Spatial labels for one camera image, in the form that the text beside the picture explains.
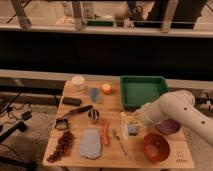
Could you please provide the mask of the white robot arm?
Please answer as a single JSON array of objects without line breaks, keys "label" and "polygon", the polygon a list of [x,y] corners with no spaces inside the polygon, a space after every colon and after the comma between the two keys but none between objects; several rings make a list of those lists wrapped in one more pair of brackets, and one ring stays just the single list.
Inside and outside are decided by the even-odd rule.
[{"label": "white robot arm", "polygon": [[165,93],[142,105],[125,121],[144,128],[155,127],[165,135],[176,133],[184,125],[213,147],[213,119],[195,108],[195,97],[187,90]]}]

